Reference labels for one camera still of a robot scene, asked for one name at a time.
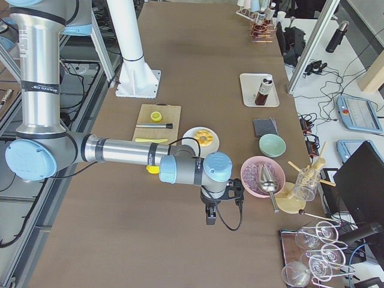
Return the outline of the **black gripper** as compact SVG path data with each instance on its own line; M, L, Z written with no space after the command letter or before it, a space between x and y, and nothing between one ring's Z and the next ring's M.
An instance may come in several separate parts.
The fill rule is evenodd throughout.
M214 191L213 187L201 186L200 198L205 204L206 225L214 225L216 222L216 208L221 201L233 200L235 204L242 210L244 202L244 186L240 179L229 179L222 182L218 187L218 191Z

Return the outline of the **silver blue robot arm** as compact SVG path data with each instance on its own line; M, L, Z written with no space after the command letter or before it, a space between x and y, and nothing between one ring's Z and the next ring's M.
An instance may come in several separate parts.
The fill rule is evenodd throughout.
M10 1L19 29L22 123L5 152L20 178L39 181L81 162L157 167L162 182L200 187L206 222L220 217L219 203L243 207L244 188L232 179L232 161L222 152L203 158L188 145L137 143L68 131L60 120L59 36L92 33L91 1Z

